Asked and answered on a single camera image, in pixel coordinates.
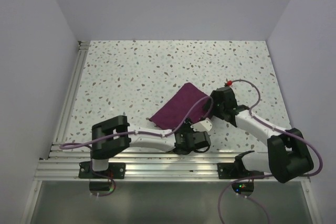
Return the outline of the purple cloth mat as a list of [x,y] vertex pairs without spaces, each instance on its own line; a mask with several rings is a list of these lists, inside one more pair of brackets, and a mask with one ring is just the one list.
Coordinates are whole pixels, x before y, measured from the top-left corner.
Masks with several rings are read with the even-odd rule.
[[211,101],[205,93],[191,83],[184,84],[161,109],[149,118],[149,121],[163,130],[175,129],[185,121],[184,117],[188,111],[202,98],[204,100],[199,102],[187,117],[192,123],[197,123],[207,115],[207,110],[203,106]]

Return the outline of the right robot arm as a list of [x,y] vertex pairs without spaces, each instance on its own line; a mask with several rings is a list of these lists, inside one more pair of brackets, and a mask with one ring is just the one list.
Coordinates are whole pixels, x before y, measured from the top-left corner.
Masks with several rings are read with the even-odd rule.
[[246,151],[235,157],[233,173],[238,178],[268,174],[286,183],[313,170],[311,154],[297,128],[276,127],[254,115],[250,107],[238,104],[229,86],[212,91],[211,98],[204,105],[211,116],[244,130],[267,147],[265,153]]

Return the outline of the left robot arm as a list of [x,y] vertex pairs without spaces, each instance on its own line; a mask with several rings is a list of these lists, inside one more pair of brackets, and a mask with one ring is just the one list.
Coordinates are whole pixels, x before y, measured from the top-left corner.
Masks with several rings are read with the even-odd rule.
[[109,172],[109,159],[130,147],[150,148],[165,153],[187,155],[211,146],[209,119],[192,124],[188,119],[174,130],[153,130],[128,123],[126,116],[95,124],[91,128],[92,165],[90,171],[97,178]]

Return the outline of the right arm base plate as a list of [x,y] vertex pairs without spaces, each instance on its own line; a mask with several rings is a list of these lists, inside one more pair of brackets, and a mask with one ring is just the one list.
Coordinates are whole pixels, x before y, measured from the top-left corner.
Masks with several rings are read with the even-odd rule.
[[264,176],[263,172],[239,171],[234,163],[217,163],[217,174],[219,179],[240,179],[252,176]]

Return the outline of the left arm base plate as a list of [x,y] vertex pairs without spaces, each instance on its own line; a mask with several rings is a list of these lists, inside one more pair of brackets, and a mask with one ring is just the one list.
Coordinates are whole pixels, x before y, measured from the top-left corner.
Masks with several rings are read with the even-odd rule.
[[124,179],[126,171],[125,163],[109,163],[108,169],[101,172],[93,172],[89,161],[79,163],[79,167],[80,179]]

